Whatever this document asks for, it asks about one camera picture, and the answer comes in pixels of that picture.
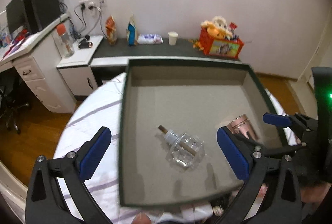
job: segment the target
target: office chair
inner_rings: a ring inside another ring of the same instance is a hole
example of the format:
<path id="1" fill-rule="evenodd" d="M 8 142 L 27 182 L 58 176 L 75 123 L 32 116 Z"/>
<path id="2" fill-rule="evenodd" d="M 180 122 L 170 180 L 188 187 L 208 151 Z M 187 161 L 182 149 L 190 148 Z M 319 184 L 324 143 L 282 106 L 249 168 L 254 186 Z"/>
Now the office chair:
<path id="1" fill-rule="evenodd" d="M 22 97 L 22 94 L 19 93 L 19 88 L 22 81 L 22 78 L 14 68 L 6 70 L 0 75 L 0 108 L 2 109 L 2 113 L 0 113 L 0 119 L 7 116 L 7 130 L 11 130 L 10 124 L 13 122 L 17 134 L 21 133 L 21 130 L 16 123 L 18 110 L 23 107 L 31 107 L 30 103 L 28 102 L 22 105 L 19 104 L 18 100 Z"/>

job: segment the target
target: white bed sheet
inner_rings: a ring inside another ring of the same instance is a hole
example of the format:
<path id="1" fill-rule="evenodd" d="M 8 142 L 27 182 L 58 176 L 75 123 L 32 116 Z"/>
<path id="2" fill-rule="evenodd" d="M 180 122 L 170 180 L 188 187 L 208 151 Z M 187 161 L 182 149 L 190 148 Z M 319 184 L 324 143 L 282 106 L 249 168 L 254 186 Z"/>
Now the white bed sheet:
<path id="1" fill-rule="evenodd" d="M 77 151 L 84 142 L 89 141 L 101 126 L 108 127 L 112 133 L 112 142 L 104 157 L 100 161 L 94 175 L 85 181 L 91 195 L 103 212 L 114 224 L 130 224 L 139 208 L 120 207 L 118 198 L 117 155 L 120 127 L 121 103 L 123 86 L 126 74 L 122 73 L 108 83 L 94 91 L 76 110 L 66 125 L 54 158 L 61 158 L 70 151 Z M 276 98 L 268 95 L 278 114 L 285 115 Z M 290 129 L 285 129 L 288 143 L 296 144 L 295 136 Z M 61 190 L 71 213 L 82 219 L 63 179 L 59 179 Z M 187 222 L 181 214 L 170 214 L 162 211 L 149 211 L 145 213 L 151 218 L 152 223 L 165 220 Z"/>

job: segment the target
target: paper cup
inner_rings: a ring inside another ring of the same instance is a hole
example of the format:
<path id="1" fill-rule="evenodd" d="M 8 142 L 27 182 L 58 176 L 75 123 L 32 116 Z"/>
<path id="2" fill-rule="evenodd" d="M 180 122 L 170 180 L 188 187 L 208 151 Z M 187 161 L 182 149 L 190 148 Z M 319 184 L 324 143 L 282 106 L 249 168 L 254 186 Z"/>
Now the paper cup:
<path id="1" fill-rule="evenodd" d="M 176 39 L 178 38 L 179 34 L 176 32 L 168 32 L 168 43 L 169 45 L 175 45 Z"/>

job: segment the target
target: black speaker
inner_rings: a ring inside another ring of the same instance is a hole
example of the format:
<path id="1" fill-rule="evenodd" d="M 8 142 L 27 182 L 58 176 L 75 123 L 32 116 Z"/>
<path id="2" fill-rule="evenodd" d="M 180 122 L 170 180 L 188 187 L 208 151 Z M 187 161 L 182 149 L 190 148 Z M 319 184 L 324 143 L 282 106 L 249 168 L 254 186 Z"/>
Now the black speaker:
<path id="1" fill-rule="evenodd" d="M 37 33 L 60 17 L 59 0 L 23 0 L 24 15 L 31 34 Z"/>

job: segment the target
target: metal screw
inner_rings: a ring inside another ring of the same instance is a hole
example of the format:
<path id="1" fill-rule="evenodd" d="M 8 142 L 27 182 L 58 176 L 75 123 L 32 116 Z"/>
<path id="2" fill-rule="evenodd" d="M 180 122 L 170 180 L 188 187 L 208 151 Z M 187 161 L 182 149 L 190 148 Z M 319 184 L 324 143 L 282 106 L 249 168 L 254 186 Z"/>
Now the metal screw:
<path id="1" fill-rule="evenodd" d="M 284 158 L 285 158 L 286 161 L 291 161 L 292 160 L 292 157 L 290 155 L 285 155 Z"/>
<path id="2" fill-rule="evenodd" d="M 40 155 L 40 156 L 37 157 L 37 161 L 42 162 L 44 160 L 44 158 L 45 157 L 43 155 Z"/>
<path id="3" fill-rule="evenodd" d="M 71 151 L 67 154 L 67 158 L 72 159 L 76 155 L 76 152 Z"/>
<path id="4" fill-rule="evenodd" d="M 253 156 L 254 156 L 256 159 L 260 159 L 260 158 L 262 157 L 262 154 L 261 154 L 260 152 L 258 152 L 258 151 L 255 151 L 255 152 L 253 153 Z"/>

